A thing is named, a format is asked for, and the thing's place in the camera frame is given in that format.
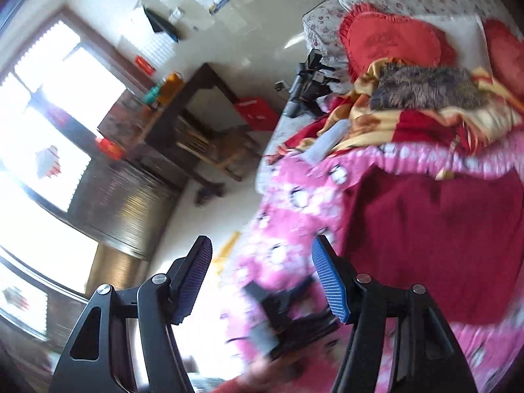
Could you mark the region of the person's left hand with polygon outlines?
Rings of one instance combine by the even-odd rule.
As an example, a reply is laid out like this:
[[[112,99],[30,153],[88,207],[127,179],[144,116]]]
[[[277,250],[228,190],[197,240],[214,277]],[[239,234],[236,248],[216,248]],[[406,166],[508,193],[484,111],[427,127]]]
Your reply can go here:
[[[274,387],[299,377],[308,352],[295,351],[276,360],[258,357],[241,375],[223,382],[212,393],[271,392]]]

